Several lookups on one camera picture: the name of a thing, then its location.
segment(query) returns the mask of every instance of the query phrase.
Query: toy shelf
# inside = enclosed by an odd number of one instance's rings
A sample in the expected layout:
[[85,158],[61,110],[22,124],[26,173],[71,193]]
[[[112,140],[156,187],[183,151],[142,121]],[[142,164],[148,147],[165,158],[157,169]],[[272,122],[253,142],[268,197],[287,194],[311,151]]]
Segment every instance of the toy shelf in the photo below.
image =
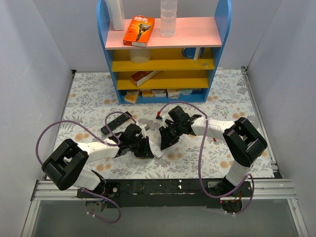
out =
[[[97,25],[101,45],[109,67],[118,101],[126,104],[128,89],[200,88],[192,95],[180,96],[187,102],[205,102],[210,91],[231,25],[231,0],[219,0],[214,17],[177,18],[176,34],[166,38],[160,34],[160,19],[155,26],[147,48],[152,48],[150,61],[134,64],[128,49],[141,47],[123,45],[123,38],[131,20],[125,20],[123,31],[114,31],[106,1],[98,0]],[[183,47],[205,47],[204,55],[197,59],[182,56]],[[137,71],[162,71],[140,87],[130,81]],[[138,97],[137,103],[167,103],[165,98]]]
[[152,49],[152,56],[146,63],[131,62],[128,50],[123,49],[115,50],[112,71],[213,70],[214,67],[210,48],[206,48],[197,60],[185,58],[180,48]]
[[130,81],[130,76],[134,73],[118,74],[118,90],[208,88],[206,70],[163,71],[139,87]]
[[[115,31],[110,24],[105,42],[106,49],[129,49],[134,46],[123,45],[123,38],[131,19],[125,20],[125,29]],[[185,47],[221,47],[222,42],[218,34],[214,17],[186,17],[177,18],[176,34],[166,38],[160,34],[160,18],[155,19],[153,32],[147,48],[185,48]]]

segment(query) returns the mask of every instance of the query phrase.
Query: clear plastic bottle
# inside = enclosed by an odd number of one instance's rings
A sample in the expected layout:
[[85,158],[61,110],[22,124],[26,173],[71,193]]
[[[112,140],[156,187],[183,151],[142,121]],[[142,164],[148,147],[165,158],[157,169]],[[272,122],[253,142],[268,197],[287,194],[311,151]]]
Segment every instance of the clear plastic bottle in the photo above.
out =
[[178,0],[160,0],[160,33],[172,37],[176,33]]

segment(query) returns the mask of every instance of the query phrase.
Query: floral tablecloth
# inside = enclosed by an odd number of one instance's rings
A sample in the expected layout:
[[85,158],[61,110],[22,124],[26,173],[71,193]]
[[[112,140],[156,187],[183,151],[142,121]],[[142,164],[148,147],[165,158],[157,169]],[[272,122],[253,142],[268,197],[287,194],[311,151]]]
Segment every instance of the floral tablecloth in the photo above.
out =
[[[239,117],[246,117],[259,127],[240,70],[218,70],[206,103],[196,105],[211,118],[236,120]],[[80,122],[105,139],[107,136],[100,131],[104,126],[105,116],[114,111],[129,111],[140,124],[150,126],[150,139],[160,144],[158,129],[161,123],[155,118],[162,106],[163,104],[121,105],[118,103],[109,73],[76,73],[63,119]],[[190,115],[198,114],[187,105],[181,106]],[[124,131],[129,123],[131,122],[124,123],[115,131]],[[72,138],[76,142],[94,141],[94,138],[79,126],[64,123],[60,125],[55,147],[67,138]],[[201,140],[202,137],[183,135],[176,145],[164,150],[162,158],[140,159],[128,153],[119,158],[106,158],[88,163],[85,168],[95,169],[106,179],[197,178]],[[207,138],[203,150],[203,177],[224,177],[232,162],[233,157],[225,142],[214,142],[212,138]],[[267,151],[255,161],[251,173],[254,177],[261,178],[274,176]]]

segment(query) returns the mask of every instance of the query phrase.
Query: white wall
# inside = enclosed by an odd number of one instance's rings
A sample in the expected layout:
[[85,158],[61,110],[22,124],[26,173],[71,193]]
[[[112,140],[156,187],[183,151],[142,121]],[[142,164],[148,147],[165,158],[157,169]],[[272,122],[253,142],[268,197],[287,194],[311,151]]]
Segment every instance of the white wall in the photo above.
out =
[[249,66],[281,173],[291,178],[316,236],[316,1],[284,0]]
[[[36,179],[41,131],[59,120],[71,71],[32,0],[0,0],[0,236],[17,237]],[[57,127],[40,151],[52,151]]]
[[[97,0],[33,0],[71,69],[105,71]],[[213,16],[218,0],[178,0],[178,17]],[[233,21],[220,67],[247,66],[281,0],[233,0]],[[160,0],[123,0],[125,17],[160,17]]]

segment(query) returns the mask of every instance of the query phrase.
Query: orange package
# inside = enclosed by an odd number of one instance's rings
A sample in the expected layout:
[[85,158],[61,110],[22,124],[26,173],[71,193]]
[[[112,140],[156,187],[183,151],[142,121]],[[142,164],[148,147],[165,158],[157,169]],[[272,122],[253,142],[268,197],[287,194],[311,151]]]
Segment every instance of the orange package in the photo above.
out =
[[146,47],[154,25],[154,18],[134,16],[124,36],[123,44]]

